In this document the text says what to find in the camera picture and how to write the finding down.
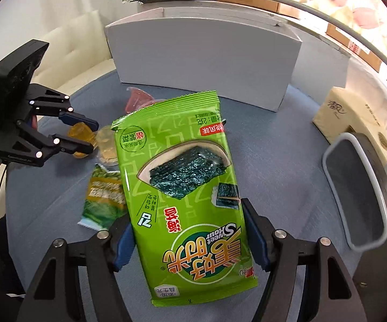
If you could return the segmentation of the green seaweed snack bag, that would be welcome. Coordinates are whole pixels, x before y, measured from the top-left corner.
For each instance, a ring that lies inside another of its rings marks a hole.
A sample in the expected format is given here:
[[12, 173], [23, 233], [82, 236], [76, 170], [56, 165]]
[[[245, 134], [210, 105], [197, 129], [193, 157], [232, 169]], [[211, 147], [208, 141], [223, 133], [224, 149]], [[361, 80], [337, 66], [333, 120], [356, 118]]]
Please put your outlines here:
[[111, 128], [153, 305], [201, 304], [255, 288], [218, 94], [161, 101]]

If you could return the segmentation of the small green snack packet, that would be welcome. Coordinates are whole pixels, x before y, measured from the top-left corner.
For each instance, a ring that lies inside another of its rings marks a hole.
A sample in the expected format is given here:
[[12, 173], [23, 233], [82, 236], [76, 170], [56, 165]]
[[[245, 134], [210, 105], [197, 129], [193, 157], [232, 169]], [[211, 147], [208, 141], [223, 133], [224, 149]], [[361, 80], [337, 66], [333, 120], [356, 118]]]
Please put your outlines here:
[[125, 213], [127, 202], [120, 172], [95, 164], [78, 224], [92, 230], [109, 230]]

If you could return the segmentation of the black white-rimmed speaker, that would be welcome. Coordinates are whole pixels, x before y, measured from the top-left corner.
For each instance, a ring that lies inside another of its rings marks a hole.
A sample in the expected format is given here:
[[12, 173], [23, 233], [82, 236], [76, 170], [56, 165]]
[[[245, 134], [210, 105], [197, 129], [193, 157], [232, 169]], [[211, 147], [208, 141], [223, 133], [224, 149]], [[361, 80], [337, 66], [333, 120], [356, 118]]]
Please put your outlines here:
[[387, 173], [365, 134], [343, 132], [326, 149], [323, 171], [348, 246], [365, 252], [387, 240]]

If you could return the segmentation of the beige tissue pack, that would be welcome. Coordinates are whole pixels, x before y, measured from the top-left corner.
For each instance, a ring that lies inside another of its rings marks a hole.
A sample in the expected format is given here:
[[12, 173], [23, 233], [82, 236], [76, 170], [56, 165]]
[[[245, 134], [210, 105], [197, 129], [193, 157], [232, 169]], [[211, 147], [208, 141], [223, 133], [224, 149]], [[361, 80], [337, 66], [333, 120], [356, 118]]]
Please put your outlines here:
[[365, 134], [383, 165], [387, 165], [385, 122], [360, 95], [342, 87], [330, 89], [313, 124], [333, 143], [344, 132]]

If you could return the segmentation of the white storage box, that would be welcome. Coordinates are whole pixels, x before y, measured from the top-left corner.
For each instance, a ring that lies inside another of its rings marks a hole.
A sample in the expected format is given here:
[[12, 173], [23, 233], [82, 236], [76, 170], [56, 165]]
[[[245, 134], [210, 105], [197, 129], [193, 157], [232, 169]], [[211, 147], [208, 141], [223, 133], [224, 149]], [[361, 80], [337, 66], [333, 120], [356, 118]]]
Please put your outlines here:
[[277, 111], [302, 46], [280, 18], [224, 7], [158, 7], [105, 28], [127, 84], [218, 95]]

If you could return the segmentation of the red jelly cup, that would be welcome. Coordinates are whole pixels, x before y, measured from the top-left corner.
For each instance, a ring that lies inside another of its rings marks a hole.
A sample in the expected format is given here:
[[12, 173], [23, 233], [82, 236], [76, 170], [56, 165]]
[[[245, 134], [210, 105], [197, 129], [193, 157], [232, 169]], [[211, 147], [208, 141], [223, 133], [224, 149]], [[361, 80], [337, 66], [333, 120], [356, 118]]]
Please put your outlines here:
[[129, 86], [127, 91], [129, 92], [130, 97], [125, 107], [126, 114], [131, 114], [142, 108], [163, 101], [163, 99], [155, 99], [151, 94], [133, 86]]

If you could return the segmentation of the yellow jelly cup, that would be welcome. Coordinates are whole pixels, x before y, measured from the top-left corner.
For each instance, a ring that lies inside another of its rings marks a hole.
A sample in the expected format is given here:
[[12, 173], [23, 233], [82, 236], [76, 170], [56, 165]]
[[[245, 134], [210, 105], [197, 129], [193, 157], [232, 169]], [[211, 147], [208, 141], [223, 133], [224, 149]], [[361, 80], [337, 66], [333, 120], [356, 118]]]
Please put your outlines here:
[[106, 166], [116, 166], [118, 157], [115, 145], [115, 132], [110, 125], [102, 127], [95, 136], [99, 149], [99, 160]]
[[96, 134], [84, 122], [79, 122], [68, 130], [68, 136], [77, 140], [82, 140], [92, 144], [93, 148], [97, 147]]

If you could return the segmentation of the white leather sofa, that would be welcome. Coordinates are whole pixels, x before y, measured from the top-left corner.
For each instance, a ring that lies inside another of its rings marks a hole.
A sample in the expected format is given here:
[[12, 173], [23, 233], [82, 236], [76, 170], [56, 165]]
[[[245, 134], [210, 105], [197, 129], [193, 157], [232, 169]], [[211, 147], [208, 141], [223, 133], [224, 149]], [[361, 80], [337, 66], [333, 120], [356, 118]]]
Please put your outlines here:
[[[115, 68], [98, 11], [72, 19], [41, 37], [49, 48], [32, 82], [74, 94]], [[4, 167], [0, 165], [0, 218], [5, 215]]]

